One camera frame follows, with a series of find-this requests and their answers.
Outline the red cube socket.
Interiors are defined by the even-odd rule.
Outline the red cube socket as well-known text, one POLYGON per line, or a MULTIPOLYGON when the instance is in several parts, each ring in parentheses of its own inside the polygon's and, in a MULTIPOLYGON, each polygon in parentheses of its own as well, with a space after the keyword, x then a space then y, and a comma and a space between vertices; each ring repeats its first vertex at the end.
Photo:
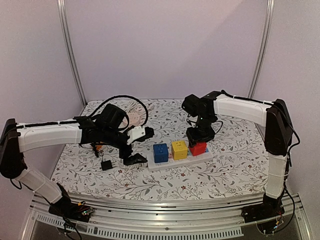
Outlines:
POLYGON ((194 156, 194 157, 204 154, 206 152, 206 149, 207 149, 206 142, 198 142, 194 146, 189 147, 189 150, 190 150, 192 156, 194 156))

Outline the yellow cube socket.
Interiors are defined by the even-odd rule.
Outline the yellow cube socket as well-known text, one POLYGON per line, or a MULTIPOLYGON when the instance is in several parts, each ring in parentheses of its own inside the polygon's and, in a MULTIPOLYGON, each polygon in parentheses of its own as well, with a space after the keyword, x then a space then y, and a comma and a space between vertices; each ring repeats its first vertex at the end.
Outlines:
POLYGON ((185 141, 173 141, 171 143, 171 154, 175 161, 186 159, 188 156, 188 147, 185 141))

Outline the blue cube socket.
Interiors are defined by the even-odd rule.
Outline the blue cube socket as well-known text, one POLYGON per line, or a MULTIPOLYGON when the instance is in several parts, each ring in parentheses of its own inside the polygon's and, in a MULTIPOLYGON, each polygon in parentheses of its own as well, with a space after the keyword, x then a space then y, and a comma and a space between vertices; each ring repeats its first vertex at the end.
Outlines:
POLYGON ((169 161, 169 151, 166 143, 153 145, 153 158, 156 164, 167 163, 169 161))

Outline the white power strip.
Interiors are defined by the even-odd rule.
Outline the white power strip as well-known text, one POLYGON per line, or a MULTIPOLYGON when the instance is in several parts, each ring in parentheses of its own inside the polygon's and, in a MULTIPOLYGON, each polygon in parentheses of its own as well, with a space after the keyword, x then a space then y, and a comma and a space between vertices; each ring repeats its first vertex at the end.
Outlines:
POLYGON ((213 159, 213 154, 208 148, 206 148, 205 153, 202 153, 197 156, 193 156, 190 150, 188 150, 187 158, 180 160, 174 160, 171 153, 169 154, 167 162, 155 163, 153 153, 147 154, 146 159, 148 161, 147 167, 150 171, 159 171, 211 161, 213 159))

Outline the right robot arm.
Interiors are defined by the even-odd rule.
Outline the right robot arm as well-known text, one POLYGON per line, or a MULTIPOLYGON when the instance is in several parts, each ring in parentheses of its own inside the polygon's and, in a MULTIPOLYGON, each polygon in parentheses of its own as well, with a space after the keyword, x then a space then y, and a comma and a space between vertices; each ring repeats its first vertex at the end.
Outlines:
POLYGON ((261 221, 284 213, 282 198, 287 193, 291 150, 300 144, 284 100, 256 100, 228 94, 226 91, 212 91, 203 97, 194 94, 184 98, 181 108, 196 118, 194 126, 187 128, 188 143, 194 147, 214 139, 216 132, 212 124, 218 116, 229 116, 252 122, 264 128, 264 148, 268 154, 269 167, 266 189, 262 203, 243 207, 241 216, 246 223, 261 221))

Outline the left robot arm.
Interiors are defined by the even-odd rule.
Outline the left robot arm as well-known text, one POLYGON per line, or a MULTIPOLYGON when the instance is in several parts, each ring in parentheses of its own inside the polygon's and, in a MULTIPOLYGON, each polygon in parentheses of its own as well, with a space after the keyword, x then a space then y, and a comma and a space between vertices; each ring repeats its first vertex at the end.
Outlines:
POLYGON ((124 166, 146 165, 141 154, 132 154, 134 142, 144 142, 154 136, 154 129, 144 121, 140 126, 127 124, 128 114, 110 104, 115 97, 102 102, 90 115, 75 116, 64 121, 17 123, 6 121, 0 138, 0 173, 9 180, 25 185, 49 203, 49 213, 65 220, 89 222, 94 208, 84 201, 73 203, 64 187, 51 181, 39 170, 27 165, 24 153, 30 150, 63 144, 111 146, 119 151, 124 166))

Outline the black power adapter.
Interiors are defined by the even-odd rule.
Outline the black power adapter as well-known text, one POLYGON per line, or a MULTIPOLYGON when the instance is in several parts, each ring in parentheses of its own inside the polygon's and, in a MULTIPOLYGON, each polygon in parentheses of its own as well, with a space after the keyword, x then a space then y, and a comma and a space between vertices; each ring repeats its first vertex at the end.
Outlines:
POLYGON ((100 165, 102 171, 107 171, 113 168, 112 162, 110 160, 102 161, 100 165))

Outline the orange power strip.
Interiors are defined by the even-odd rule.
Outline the orange power strip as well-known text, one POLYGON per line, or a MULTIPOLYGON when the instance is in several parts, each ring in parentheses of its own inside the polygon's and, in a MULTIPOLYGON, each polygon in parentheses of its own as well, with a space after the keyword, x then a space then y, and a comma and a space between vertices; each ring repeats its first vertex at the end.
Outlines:
POLYGON ((94 150, 99 152, 103 152, 107 148, 107 146, 103 144, 91 143, 90 145, 94 150))

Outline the pink round socket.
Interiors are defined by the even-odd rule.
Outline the pink round socket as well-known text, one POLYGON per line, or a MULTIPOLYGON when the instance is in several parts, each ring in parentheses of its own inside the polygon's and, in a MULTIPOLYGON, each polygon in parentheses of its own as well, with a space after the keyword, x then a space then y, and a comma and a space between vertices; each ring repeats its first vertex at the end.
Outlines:
POLYGON ((141 124, 141 115, 137 112, 129 112, 127 113, 129 119, 129 127, 131 126, 139 126, 141 124))

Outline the floral table mat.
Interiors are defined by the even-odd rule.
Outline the floral table mat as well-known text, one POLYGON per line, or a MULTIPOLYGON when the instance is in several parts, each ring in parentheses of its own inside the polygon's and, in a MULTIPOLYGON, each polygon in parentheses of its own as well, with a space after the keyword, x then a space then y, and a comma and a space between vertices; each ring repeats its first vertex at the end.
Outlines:
POLYGON ((119 151, 107 146, 95 154, 88 144, 64 147, 51 180, 70 193, 116 199, 171 201, 228 198, 264 192, 268 154, 263 139, 250 121, 220 116, 207 144, 210 161, 150 171, 121 165, 119 151), (101 162, 112 162, 102 171, 101 162))

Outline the aluminium front rail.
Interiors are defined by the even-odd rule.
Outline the aluminium front rail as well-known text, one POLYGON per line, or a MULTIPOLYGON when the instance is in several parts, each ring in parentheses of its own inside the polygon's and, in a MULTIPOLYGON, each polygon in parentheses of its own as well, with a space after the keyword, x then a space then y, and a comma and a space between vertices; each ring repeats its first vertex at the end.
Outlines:
POLYGON ((70 229, 76 239, 110 240, 310 240, 311 229, 300 196, 284 196, 283 223, 274 234, 245 222, 242 208, 259 204, 260 193, 236 197, 155 202, 72 194, 73 202, 94 208, 89 222, 70 229))

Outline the right aluminium post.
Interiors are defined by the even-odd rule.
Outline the right aluminium post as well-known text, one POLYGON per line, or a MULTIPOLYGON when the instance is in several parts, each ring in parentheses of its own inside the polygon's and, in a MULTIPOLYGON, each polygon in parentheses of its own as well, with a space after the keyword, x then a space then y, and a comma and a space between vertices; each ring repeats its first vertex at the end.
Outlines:
POLYGON ((262 28, 260 47, 259 47, 257 60, 256 60, 256 64, 253 71, 251 84, 250 84, 248 95, 247 95, 247 97, 250 99, 252 99, 255 95, 261 70, 263 67, 263 63, 264 63, 264 59, 265 59, 265 55, 268 47, 271 27, 272 27, 274 8, 275 8, 275 0, 268 0, 266 2, 266 13, 265 13, 265 19, 264 19, 264 24, 262 28))

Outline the aluminium post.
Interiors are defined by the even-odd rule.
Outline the aluminium post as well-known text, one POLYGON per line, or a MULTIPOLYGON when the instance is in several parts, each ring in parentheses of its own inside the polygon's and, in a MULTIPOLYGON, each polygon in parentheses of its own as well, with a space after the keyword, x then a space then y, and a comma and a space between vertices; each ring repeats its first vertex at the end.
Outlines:
POLYGON ((274 8, 275 8, 275 0, 268 0, 266 2, 266 13, 265 13, 265 19, 264 19, 264 24, 262 28, 260 47, 259 47, 257 60, 256 60, 256 64, 253 71, 251 84, 250 84, 248 95, 247 95, 247 97, 250 99, 252 99, 255 95, 261 70, 263 67, 263 63, 264 63, 264 59, 265 59, 265 55, 268 47, 271 27, 272 27, 274 8))
POLYGON ((77 90, 80 102, 85 107, 87 105, 87 99, 85 96, 85 91, 81 82, 77 61, 76 61, 74 50, 73 50, 72 39, 71 39, 71 34, 70 34, 70 29, 68 24, 66 3, 64 0, 57 0, 57 9, 59 14, 61 30, 62 30, 62 36, 63 36, 65 48, 66 48, 66 53, 67 53, 71 73, 73 76, 73 81, 74 81, 75 88, 77 90))

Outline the left aluminium post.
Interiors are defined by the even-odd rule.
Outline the left aluminium post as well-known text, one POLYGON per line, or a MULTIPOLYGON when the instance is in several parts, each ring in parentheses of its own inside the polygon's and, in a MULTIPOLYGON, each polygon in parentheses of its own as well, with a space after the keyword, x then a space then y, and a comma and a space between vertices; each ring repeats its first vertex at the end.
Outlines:
POLYGON ((85 91, 81 82, 77 61, 76 61, 74 50, 73 50, 72 39, 71 39, 71 34, 70 34, 70 29, 68 24, 66 3, 64 0, 57 0, 57 9, 59 14, 61 30, 62 30, 62 36, 63 36, 65 48, 66 48, 66 53, 67 53, 71 73, 73 76, 73 81, 74 81, 75 88, 77 90, 80 102, 85 107, 87 105, 87 99, 85 96, 85 91))

